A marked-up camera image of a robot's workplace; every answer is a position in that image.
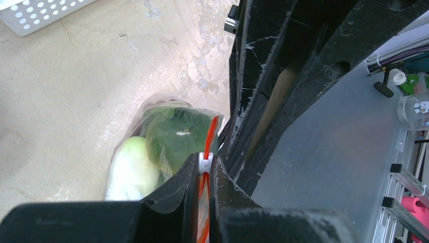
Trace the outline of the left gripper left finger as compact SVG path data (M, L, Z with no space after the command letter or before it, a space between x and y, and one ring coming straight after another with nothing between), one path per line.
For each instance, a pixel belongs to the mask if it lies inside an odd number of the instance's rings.
M1 242L196 242L198 159L139 201L19 205L1 222Z

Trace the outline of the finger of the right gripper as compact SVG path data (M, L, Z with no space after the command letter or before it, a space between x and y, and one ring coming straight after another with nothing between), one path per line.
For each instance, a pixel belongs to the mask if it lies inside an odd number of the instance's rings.
M284 131L344 75L428 10L428 1L297 1L260 104L274 118L235 183L251 195Z
M274 118L274 103L260 104L282 48L297 1L240 1L232 5L224 31L235 36L229 58L230 120L219 155L249 158Z

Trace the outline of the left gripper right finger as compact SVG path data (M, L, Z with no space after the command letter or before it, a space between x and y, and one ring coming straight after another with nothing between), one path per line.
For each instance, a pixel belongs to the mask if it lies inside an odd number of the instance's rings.
M358 242L353 223L330 209L271 209L255 203L228 175L210 168L210 242Z

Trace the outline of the white radish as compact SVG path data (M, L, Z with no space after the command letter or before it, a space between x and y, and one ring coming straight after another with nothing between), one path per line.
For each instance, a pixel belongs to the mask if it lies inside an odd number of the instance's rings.
M141 200L157 188L159 176L160 170L148 158L146 139L130 137L112 158L105 200Z

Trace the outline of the green cucumber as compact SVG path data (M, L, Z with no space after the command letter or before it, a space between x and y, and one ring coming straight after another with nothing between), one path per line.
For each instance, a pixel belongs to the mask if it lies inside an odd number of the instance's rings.
M223 115L208 109L158 106L143 113L141 134L149 160L166 178L174 175L189 155L203 152L211 122Z

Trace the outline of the clear orange zip bag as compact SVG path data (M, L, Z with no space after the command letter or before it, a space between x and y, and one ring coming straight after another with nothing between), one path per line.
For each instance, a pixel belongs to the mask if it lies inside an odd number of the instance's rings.
M140 106L110 161L104 242L209 242L209 170L222 120L170 95Z

